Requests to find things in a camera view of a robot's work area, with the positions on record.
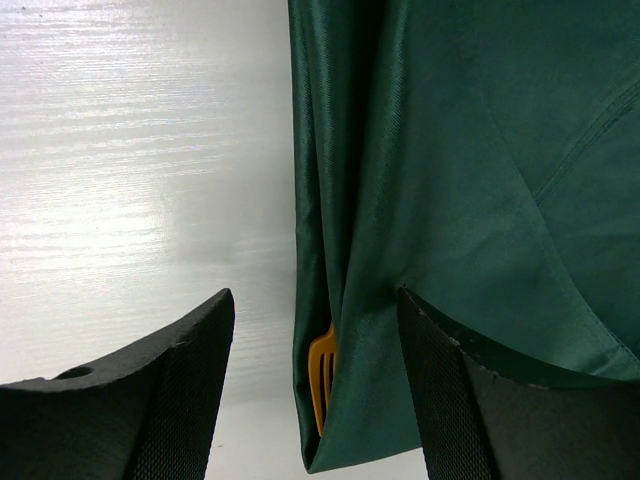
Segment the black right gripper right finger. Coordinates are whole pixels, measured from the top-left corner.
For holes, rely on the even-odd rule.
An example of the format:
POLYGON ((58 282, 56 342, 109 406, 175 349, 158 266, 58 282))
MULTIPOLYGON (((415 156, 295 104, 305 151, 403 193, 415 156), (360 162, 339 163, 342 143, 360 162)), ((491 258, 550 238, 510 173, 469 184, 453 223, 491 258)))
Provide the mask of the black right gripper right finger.
POLYGON ((406 288, 397 319, 429 478, 638 478, 638 382, 534 359, 406 288))

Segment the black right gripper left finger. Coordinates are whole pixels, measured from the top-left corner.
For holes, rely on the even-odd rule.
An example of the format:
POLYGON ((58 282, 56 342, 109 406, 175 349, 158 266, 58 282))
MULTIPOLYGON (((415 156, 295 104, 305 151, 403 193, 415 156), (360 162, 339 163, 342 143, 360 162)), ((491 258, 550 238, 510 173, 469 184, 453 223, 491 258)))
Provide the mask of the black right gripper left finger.
POLYGON ((204 478, 234 321, 223 289, 111 354, 2 385, 2 478, 204 478))

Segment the orange plastic fork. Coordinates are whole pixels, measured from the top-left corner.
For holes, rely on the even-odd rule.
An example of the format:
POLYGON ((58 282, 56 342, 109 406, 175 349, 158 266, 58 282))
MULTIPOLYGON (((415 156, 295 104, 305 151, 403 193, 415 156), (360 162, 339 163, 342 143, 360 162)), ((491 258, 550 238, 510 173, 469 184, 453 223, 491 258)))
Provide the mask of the orange plastic fork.
POLYGON ((324 433, 336 370, 337 340, 334 324, 328 331, 312 341, 308 352, 308 377, 311 401, 319 436, 324 433))

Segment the dark green cloth napkin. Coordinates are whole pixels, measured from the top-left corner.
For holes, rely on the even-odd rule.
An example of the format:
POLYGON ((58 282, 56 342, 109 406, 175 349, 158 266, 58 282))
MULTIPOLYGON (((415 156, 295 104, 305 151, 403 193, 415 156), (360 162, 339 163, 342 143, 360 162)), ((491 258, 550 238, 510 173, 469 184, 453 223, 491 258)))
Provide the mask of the dark green cloth napkin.
POLYGON ((639 5, 292 1, 305 468, 422 449, 398 292, 639 384, 639 5), (318 435, 313 340, 334 324, 318 435))

